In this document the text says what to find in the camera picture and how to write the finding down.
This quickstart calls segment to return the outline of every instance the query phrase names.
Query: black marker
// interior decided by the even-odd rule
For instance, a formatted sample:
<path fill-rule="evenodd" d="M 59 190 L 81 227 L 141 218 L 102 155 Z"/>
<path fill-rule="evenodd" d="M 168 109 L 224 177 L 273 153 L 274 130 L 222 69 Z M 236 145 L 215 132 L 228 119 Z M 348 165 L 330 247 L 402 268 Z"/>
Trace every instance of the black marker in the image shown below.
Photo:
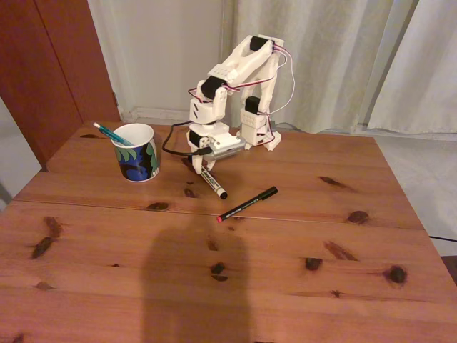
<path fill-rule="evenodd" d="M 247 202 L 244 202 L 243 204 L 235 207 L 234 209 L 231 209 L 230 211 L 220 215 L 219 217 L 217 217 L 217 221 L 220 223 L 223 220 L 226 220 L 227 218 L 244 210 L 246 207 L 250 207 L 251 205 L 254 205 L 259 200 L 265 200 L 276 193 L 278 193 L 278 189 L 275 186 L 268 188 L 266 191 L 261 192 L 257 197 L 254 197 L 254 198 L 248 200 Z"/>

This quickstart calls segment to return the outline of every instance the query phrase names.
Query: wood knot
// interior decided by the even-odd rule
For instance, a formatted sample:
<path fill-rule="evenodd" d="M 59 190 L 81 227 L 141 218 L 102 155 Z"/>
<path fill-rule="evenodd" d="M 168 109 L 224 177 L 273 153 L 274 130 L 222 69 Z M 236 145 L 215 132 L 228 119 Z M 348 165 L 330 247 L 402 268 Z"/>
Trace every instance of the wood knot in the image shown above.
<path fill-rule="evenodd" d="M 313 257 L 306 257 L 305 258 L 305 268 L 307 270 L 317 270 L 322 264 L 322 259 L 315 259 Z"/>
<path fill-rule="evenodd" d="M 55 287 L 52 287 L 50 284 L 44 281 L 40 281 L 34 287 L 39 289 L 40 291 L 49 291 L 50 289 L 55 289 Z"/>
<path fill-rule="evenodd" d="M 387 280 L 395 282 L 396 284 L 404 284 L 408 273 L 400 266 L 392 266 L 390 269 L 386 270 L 383 275 Z"/>
<path fill-rule="evenodd" d="M 218 262 L 215 265 L 211 266 L 211 277 L 219 282 L 227 281 L 229 277 L 221 275 L 225 268 L 226 266 L 222 262 Z"/>
<path fill-rule="evenodd" d="M 82 136 L 79 136 L 79 137 L 81 137 L 81 138 L 100 138 L 100 139 L 104 139 L 103 137 L 99 137 L 96 134 L 83 134 Z"/>
<path fill-rule="evenodd" d="M 340 188 L 346 188 L 347 186 L 345 184 L 342 184 L 341 182 L 338 182 L 331 177 L 319 177 L 322 181 L 324 181 L 327 184 L 331 184 L 332 186 L 337 186 Z"/>
<path fill-rule="evenodd" d="M 356 224 L 363 224 L 368 221 L 369 215 L 365 211 L 354 211 L 349 214 L 348 221 Z"/>
<path fill-rule="evenodd" d="M 343 248 L 337 243 L 328 241 L 324 242 L 323 246 L 330 251 L 332 255 L 334 255 L 337 259 L 347 259 L 349 261 L 358 261 L 358 259 L 352 255 L 347 249 Z"/>
<path fill-rule="evenodd" d="M 31 259 L 38 259 L 42 256 L 55 241 L 52 237 L 44 237 L 36 246 L 34 251 L 31 253 Z"/>
<path fill-rule="evenodd" d="M 147 206 L 148 211 L 165 211 L 168 209 L 169 205 L 166 202 L 154 202 Z"/>
<path fill-rule="evenodd" d="M 186 197 L 188 198 L 196 198 L 196 194 L 194 193 L 194 191 L 190 188 L 185 188 L 184 189 L 184 195 L 186 195 Z"/>
<path fill-rule="evenodd" d="M 211 273 L 212 274 L 220 274 L 224 271 L 226 266 L 222 262 L 217 262 L 215 265 L 211 266 Z"/>
<path fill-rule="evenodd" d="M 59 238 L 62 233 L 62 226 L 54 217 L 44 217 L 44 222 L 49 228 L 49 236 L 51 238 Z"/>
<path fill-rule="evenodd" d="M 18 334 L 15 336 L 12 343 L 24 343 L 24 334 Z"/>
<path fill-rule="evenodd" d="M 214 239 L 209 237 L 206 240 L 206 245 L 208 246 L 208 249 L 210 249 L 212 252 L 217 252 L 219 250 L 219 247 L 217 246 L 217 243 Z"/>
<path fill-rule="evenodd" d="M 335 298 L 339 298 L 343 294 L 342 292 L 340 292 L 338 290 L 330 291 L 330 293 L 332 293 L 335 296 Z"/>

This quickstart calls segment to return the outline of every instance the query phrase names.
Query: marker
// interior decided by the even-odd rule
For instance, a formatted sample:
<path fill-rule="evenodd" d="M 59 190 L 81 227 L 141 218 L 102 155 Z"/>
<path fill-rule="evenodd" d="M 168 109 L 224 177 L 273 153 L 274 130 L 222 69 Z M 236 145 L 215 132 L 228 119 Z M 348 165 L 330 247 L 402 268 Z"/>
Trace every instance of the marker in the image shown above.
<path fill-rule="evenodd" d="M 94 126 L 99 129 L 99 131 L 104 134 L 105 136 L 107 136 L 108 138 L 114 140 L 116 143 L 120 143 L 122 145 L 125 145 L 125 146 L 133 146 L 132 143 L 130 143 L 129 141 L 127 141 L 126 139 L 122 138 L 121 136 L 118 136 L 117 134 L 115 134 L 114 132 L 112 132 L 112 130 L 108 129 L 107 127 L 103 126 L 103 125 L 100 125 L 100 124 L 97 124 L 97 123 L 94 123 Z"/>
<path fill-rule="evenodd" d="M 211 188 L 216 192 L 217 195 L 221 197 L 221 199 L 226 199 L 228 194 L 224 188 L 209 174 L 209 171 L 206 170 L 204 166 L 201 166 L 201 177 L 206 181 L 207 184 L 211 186 Z"/>
<path fill-rule="evenodd" d="M 259 200 L 268 199 L 269 197 L 271 197 L 272 195 L 274 195 L 276 193 L 278 193 L 278 189 L 275 186 L 268 188 L 266 191 L 261 192 L 257 197 L 254 197 L 254 198 L 248 200 L 247 202 L 244 202 L 243 204 L 235 207 L 234 209 L 231 209 L 230 211 L 220 215 L 219 217 L 217 217 L 217 221 L 220 223 L 223 220 L 226 220 L 227 218 L 237 214 L 238 212 L 243 211 L 246 207 L 250 207 L 251 205 L 254 205 Z"/>

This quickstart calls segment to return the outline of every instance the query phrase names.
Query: patterned cup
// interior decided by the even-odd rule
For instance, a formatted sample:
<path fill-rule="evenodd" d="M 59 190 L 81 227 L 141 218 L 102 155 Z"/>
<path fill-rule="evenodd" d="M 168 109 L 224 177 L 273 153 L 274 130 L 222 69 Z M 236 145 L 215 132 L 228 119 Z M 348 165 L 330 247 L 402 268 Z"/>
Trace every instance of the patterned cup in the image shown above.
<path fill-rule="evenodd" d="M 114 133 L 134 144 L 123 146 L 111 140 L 122 175 L 126 179 L 143 182 L 159 173 L 159 158 L 152 127 L 137 123 L 127 124 L 114 130 Z"/>

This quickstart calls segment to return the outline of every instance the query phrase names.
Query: white robotic arm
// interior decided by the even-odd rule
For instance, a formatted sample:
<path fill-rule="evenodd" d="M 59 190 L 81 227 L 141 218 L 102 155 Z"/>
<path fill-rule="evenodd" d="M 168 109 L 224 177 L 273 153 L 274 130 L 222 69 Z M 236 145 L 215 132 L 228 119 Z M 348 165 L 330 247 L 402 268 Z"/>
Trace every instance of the white robotic arm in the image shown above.
<path fill-rule="evenodd" d="M 242 149 L 265 144 L 268 150 L 280 142 L 281 135 L 269 128 L 269 106 L 276 83 L 279 55 L 275 46 L 283 46 L 280 39 L 268 36 L 247 36 L 222 63 L 208 73 L 209 78 L 198 83 L 191 100 L 189 119 L 193 122 L 187 133 L 192 152 L 211 151 L 193 155 L 192 164 L 201 173 L 203 160 L 211 170 L 217 159 L 231 156 Z M 252 96 L 257 84 L 261 85 L 261 98 Z M 227 96 L 244 87 L 241 97 L 241 131 L 237 136 L 219 122 L 225 116 Z"/>

